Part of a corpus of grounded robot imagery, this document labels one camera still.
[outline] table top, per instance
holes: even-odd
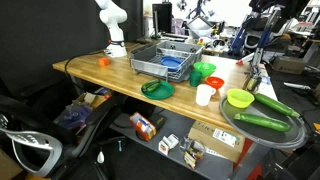
[[[202,56],[202,61],[211,62],[217,66],[212,76],[217,76],[225,81],[216,94],[211,97],[208,106],[199,106],[196,104],[196,87],[191,87],[188,81],[181,83],[171,83],[175,89],[174,94],[164,100],[151,100],[141,93],[141,86],[155,77],[146,74],[135,74],[130,67],[130,51],[141,47],[140,44],[126,44],[128,55],[122,58],[111,58],[108,66],[99,66],[99,58],[105,57],[104,53],[85,55],[75,58],[68,64],[68,73],[84,79],[86,81],[98,84],[102,87],[110,88],[114,91],[131,96],[133,98],[154,104],[172,112],[192,118],[194,120],[216,125],[226,130],[236,132],[230,124],[224,119],[219,109],[219,101],[226,96],[230,88],[242,88],[245,81],[244,72],[248,71],[248,64],[243,66],[236,65],[236,61],[216,56]],[[67,61],[53,64],[53,68],[64,72]],[[264,94],[276,98],[272,85],[262,88]]]
[[[320,43],[320,40],[317,40],[317,39],[310,39],[309,41]]]

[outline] electronic equipment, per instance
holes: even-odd
[[[158,39],[159,33],[171,33],[172,24],[172,4],[152,4],[152,15],[153,15],[153,27],[155,33],[153,38]]]

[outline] lime green bowl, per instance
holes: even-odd
[[[206,78],[210,76],[216,70],[217,67],[207,62],[196,62],[193,64],[193,68],[196,71],[202,72],[202,77]]]
[[[242,89],[229,89],[227,94],[228,102],[237,108],[247,108],[254,101],[254,96]]]

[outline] mesh chair back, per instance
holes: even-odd
[[[54,137],[35,131],[9,130],[8,123],[8,119],[3,114],[0,114],[0,131],[6,133],[12,140],[14,153],[19,163],[28,172],[36,176],[46,177],[61,157],[63,148],[61,142]],[[49,156],[42,167],[37,167],[27,160],[22,153],[20,144],[49,152]]]

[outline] white container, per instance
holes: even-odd
[[[200,106],[207,106],[210,102],[211,96],[216,93],[216,89],[207,85],[200,84],[197,87],[196,103]]]

